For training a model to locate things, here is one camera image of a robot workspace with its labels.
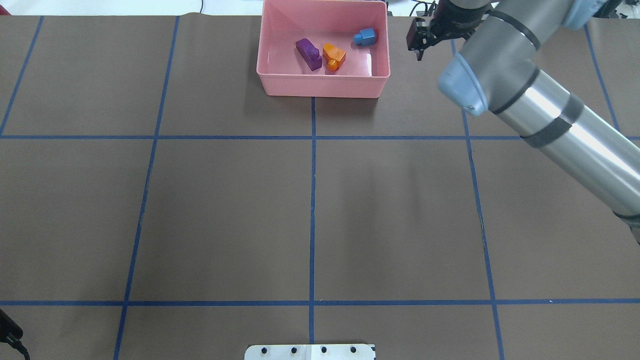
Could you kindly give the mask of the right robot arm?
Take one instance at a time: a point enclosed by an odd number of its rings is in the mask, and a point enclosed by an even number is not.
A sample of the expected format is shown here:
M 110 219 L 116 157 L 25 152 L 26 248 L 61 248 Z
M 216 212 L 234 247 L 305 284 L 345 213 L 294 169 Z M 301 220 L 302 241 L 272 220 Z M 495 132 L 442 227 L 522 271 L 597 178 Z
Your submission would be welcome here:
M 545 73 L 533 57 L 560 28 L 578 30 L 602 0 L 439 0 L 414 17 L 407 50 L 464 45 L 438 78 L 462 111 L 490 112 L 607 205 L 639 237 L 640 152 L 619 130 Z

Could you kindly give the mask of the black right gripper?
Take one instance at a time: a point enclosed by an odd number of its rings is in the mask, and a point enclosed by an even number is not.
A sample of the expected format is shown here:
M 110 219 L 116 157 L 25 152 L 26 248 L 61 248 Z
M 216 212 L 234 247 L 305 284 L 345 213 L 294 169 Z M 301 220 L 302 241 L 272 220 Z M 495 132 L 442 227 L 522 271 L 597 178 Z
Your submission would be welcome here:
M 439 0 L 430 19 L 416 17 L 406 35 L 407 50 L 422 60 L 425 50 L 455 39 L 468 40 L 489 13 L 487 0 Z

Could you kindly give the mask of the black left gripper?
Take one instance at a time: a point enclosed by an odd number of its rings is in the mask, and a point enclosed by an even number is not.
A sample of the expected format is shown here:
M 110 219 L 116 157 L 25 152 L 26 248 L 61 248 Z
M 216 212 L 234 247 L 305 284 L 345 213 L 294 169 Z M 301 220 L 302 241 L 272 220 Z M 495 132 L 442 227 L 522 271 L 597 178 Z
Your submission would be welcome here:
M 22 343 L 24 332 L 22 328 L 3 310 L 0 310 L 0 341 L 18 351 L 25 360 L 30 360 L 30 354 Z

